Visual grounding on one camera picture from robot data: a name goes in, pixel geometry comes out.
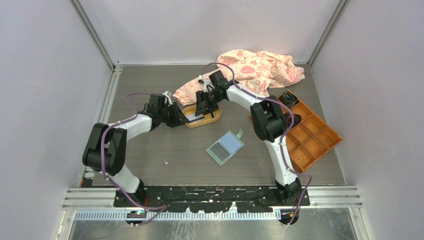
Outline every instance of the wooden tray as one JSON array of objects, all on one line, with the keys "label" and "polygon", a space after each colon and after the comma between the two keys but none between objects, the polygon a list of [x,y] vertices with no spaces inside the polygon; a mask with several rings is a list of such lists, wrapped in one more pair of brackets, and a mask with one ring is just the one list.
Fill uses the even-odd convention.
[{"label": "wooden tray", "polygon": [[303,173],[340,143],[342,138],[302,100],[298,100],[290,110],[300,115],[301,121],[288,132],[286,144],[293,168]]}]

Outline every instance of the gray wood tabletop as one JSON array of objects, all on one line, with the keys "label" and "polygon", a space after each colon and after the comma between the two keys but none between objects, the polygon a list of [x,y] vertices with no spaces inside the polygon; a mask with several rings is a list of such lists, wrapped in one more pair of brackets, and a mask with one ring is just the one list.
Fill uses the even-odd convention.
[{"label": "gray wood tabletop", "polygon": [[[322,119],[323,109],[315,88],[311,68],[305,79],[286,88],[269,89],[279,96],[293,91]],[[141,65],[125,66],[119,78],[109,122],[126,119],[134,113],[124,100],[130,93],[174,93],[186,82],[196,78],[203,65]],[[132,96],[141,110],[149,96]],[[219,121],[197,128],[184,125],[169,128],[164,123],[155,130],[141,134],[127,143],[125,164],[146,185],[274,185],[275,170],[265,144],[255,135],[249,111],[240,105],[221,101]],[[242,129],[244,147],[227,163],[219,166],[206,149],[226,132],[237,134]],[[318,160],[306,173],[313,176],[312,185],[344,185],[342,172],[333,150]],[[303,185],[307,178],[300,178]],[[93,185],[110,185],[96,174]]]}]

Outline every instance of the wall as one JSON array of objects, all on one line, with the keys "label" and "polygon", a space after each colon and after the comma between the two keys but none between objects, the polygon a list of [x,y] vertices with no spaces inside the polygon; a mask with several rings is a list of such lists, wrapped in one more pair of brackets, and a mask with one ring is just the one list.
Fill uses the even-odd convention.
[{"label": "wall", "polygon": [[350,1],[313,65],[375,239],[422,239],[424,2]]},{"label": "wall", "polygon": [[68,0],[0,8],[0,233],[49,240],[111,73]]},{"label": "wall", "polygon": [[208,63],[232,49],[312,55],[339,0],[82,0],[121,64]]}]

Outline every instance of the gray wall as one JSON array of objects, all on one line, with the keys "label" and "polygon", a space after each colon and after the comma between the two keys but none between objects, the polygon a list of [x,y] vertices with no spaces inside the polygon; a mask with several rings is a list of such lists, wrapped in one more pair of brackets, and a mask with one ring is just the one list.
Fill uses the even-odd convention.
[{"label": "gray wall", "polygon": [[57,234],[110,69],[68,0],[0,8],[1,239]]},{"label": "gray wall", "polygon": [[424,2],[350,1],[313,65],[348,184],[378,240],[422,239]]},{"label": "gray wall", "polygon": [[339,0],[82,0],[121,64],[208,63],[232,49],[306,63]]}]

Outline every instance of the pink floral fabric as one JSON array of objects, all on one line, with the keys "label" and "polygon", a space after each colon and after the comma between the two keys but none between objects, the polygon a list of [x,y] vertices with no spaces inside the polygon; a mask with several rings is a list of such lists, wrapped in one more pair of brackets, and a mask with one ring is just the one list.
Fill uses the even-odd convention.
[{"label": "pink floral fabric", "polygon": [[[305,78],[303,67],[296,67],[293,57],[269,51],[251,52],[235,49],[221,54],[217,60],[228,65],[245,88],[262,96],[269,96],[268,88],[283,88],[300,82]],[[218,65],[224,76],[231,80],[233,75],[225,66]],[[215,72],[208,72],[203,77]],[[203,86],[195,78],[180,87],[173,97],[183,106],[196,103],[196,92]]]}]

